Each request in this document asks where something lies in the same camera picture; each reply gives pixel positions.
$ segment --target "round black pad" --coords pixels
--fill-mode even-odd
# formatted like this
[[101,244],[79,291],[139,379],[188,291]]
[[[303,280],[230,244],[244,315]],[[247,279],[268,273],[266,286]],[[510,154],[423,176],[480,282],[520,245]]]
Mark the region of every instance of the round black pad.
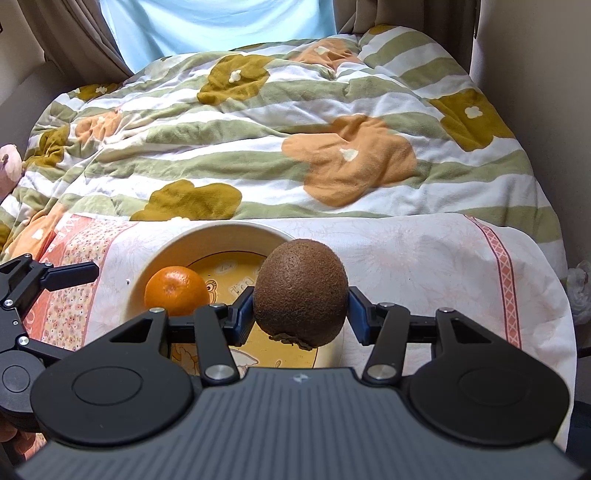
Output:
[[498,340],[444,349],[414,374],[410,400],[448,435],[508,447],[553,439],[569,392],[550,368]]
[[128,368],[99,367],[76,378],[72,388],[83,402],[108,407],[130,400],[142,383],[142,377]]
[[119,446],[159,433],[193,400],[183,369],[144,345],[98,340],[49,367],[31,405],[53,439]]
[[33,382],[44,370],[39,359],[30,353],[10,350],[0,354],[0,409],[19,429],[28,432],[38,429],[29,394]]

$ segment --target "mandarin orange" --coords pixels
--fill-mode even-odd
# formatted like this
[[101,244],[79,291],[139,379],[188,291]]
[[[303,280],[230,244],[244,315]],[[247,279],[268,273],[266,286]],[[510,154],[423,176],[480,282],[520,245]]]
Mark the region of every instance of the mandarin orange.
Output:
[[165,267],[148,280],[144,303],[147,309],[167,309],[169,316],[189,315],[209,303],[209,292],[203,279],[193,270]]

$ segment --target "pink plush toy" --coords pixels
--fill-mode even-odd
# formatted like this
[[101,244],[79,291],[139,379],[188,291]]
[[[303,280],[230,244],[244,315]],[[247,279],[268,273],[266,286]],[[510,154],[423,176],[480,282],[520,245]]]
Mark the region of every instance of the pink plush toy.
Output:
[[14,145],[0,147],[0,202],[12,193],[24,172],[24,163]]

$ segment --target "kiwi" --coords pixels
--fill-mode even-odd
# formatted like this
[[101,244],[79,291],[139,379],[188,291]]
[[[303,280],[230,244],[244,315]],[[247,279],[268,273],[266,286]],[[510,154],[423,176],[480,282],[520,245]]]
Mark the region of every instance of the kiwi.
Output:
[[312,350],[330,343],[345,322],[347,273],[325,244],[298,239],[277,247],[255,284],[254,315],[272,340]]

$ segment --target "black gripper mount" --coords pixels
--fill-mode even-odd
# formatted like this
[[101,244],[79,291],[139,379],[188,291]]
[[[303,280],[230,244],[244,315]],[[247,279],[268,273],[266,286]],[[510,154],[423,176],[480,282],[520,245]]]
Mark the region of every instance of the black gripper mount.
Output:
[[[12,314],[12,327],[55,285],[48,283],[52,267],[15,260],[0,266],[7,275],[0,288],[8,285],[3,302],[12,300],[0,313]],[[87,281],[96,278],[93,264],[81,271]],[[82,283],[66,277],[53,274],[63,286]],[[15,294],[25,283],[35,285],[33,293]],[[17,375],[8,386],[21,401],[30,398],[30,409],[7,417],[49,439],[10,474],[59,479],[67,470],[69,479],[86,480],[97,471],[113,480],[162,480],[182,471],[266,480],[277,477],[271,465],[279,455],[278,465],[292,469],[285,478],[294,479],[310,468],[330,480],[483,478],[484,471],[495,480],[583,478],[551,443],[569,407],[562,379],[454,309],[415,316],[394,303],[373,304],[351,287],[348,321],[359,343],[374,346],[360,378],[348,368],[251,368],[240,380],[228,346],[246,342],[253,311],[252,287],[233,305],[188,316],[151,309],[73,353],[41,342],[30,350],[34,342],[19,342],[24,329],[8,331],[2,322],[12,341],[0,358],[18,355],[9,370],[29,375],[25,388]],[[196,344],[199,376],[170,361],[176,342]],[[408,343],[430,344],[433,359],[404,377]],[[241,439],[247,448],[238,448]],[[257,452],[256,465],[248,452]]]

